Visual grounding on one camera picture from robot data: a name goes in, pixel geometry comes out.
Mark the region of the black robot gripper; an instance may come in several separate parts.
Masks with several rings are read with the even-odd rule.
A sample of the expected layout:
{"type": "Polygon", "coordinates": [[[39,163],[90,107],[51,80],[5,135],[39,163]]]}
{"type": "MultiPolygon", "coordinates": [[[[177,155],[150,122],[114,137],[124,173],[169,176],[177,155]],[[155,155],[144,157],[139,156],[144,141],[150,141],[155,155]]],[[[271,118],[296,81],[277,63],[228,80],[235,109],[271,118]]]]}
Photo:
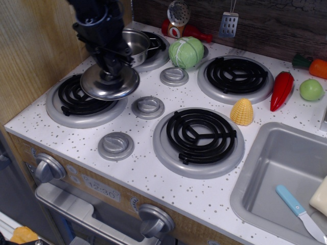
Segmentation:
{"type": "Polygon", "coordinates": [[[121,1],[68,1],[75,10],[73,29],[88,52],[107,73],[117,76],[130,65],[131,49],[123,39],[124,6],[121,1]]]}

